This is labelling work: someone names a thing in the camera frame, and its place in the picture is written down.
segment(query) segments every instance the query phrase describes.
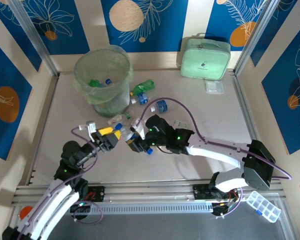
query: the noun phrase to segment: floral wall pattern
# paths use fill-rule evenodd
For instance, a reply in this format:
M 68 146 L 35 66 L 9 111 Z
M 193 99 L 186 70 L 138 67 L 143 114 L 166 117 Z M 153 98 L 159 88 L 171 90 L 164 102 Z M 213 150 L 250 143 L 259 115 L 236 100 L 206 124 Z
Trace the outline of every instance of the floral wall pattern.
M 7 2 L 0 0 L 0 20 L 8 29 L 14 40 L 18 43 L 24 54 L 27 56 L 33 67 L 38 71 L 41 65 L 41 58 L 34 46 L 28 39 L 26 33 L 21 28 L 18 20 L 11 12 Z
M 290 154 L 300 149 L 300 31 L 262 81 Z
M 271 41 L 276 36 L 296 2 L 297 0 L 281 0 L 279 2 L 272 15 L 272 18 L 269 20 L 259 41 L 256 43 L 256 46 L 250 55 L 254 66 L 256 66 L 260 61 L 261 57 L 269 47 Z
M 110 44 L 127 52 L 180 51 L 188 0 L 101 0 Z
M 22 0 L 21 4 L 51 55 L 85 54 L 90 50 L 74 0 Z M 0 0 L 0 18 L 10 32 L 21 29 L 4 0 Z
M 208 38 L 229 42 L 231 51 L 242 51 L 267 0 L 215 0 Z
M 0 49 L 0 158 L 6 160 L 25 110 L 31 85 Z

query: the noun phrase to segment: bottle cap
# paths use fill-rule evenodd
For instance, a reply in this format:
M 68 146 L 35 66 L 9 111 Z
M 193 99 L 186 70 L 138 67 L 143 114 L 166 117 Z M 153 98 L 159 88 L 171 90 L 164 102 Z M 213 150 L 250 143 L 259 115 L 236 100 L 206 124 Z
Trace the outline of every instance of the bottle cap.
M 118 123 L 115 127 L 114 130 L 120 130 L 123 127 L 121 123 Z
M 105 84 L 107 84 L 107 85 L 110 85 L 110 84 L 112 84 L 112 81 L 111 81 L 111 79 L 110 79 L 110 78 L 108 78 L 107 80 L 105 80 Z
M 152 148 L 149 148 L 148 151 L 146 151 L 147 154 L 151 155 L 154 152 Z

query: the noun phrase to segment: clear plastic box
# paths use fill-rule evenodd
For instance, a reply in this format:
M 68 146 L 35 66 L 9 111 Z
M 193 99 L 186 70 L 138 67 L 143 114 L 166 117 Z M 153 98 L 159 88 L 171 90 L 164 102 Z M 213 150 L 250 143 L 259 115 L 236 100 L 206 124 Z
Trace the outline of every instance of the clear plastic box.
M 271 223 L 275 223 L 281 214 L 280 208 L 277 208 L 257 191 L 253 191 L 250 194 L 246 203 Z

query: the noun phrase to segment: yellow block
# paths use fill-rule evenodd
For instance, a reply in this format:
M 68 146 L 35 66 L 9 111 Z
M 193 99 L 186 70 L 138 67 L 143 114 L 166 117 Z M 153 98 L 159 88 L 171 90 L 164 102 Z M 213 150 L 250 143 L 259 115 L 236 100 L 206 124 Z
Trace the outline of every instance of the yellow block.
M 111 126 L 108 127 L 104 127 L 104 128 L 99 128 L 98 132 L 101 134 L 101 136 L 105 135 L 105 134 L 110 134 L 112 133 L 114 129 Z

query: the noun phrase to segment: clear trash bin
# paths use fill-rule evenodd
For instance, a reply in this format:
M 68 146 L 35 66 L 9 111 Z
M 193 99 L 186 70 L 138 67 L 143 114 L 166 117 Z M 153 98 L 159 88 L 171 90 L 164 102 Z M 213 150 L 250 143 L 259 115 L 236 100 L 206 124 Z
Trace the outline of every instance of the clear trash bin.
M 109 45 L 83 55 L 74 66 L 74 87 L 103 117 L 113 117 L 129 106 L 129 83 L 133 68 L 128 54 L 119 46 Z M 91 80 L 99 80 L 105 87 L 91 87 Z

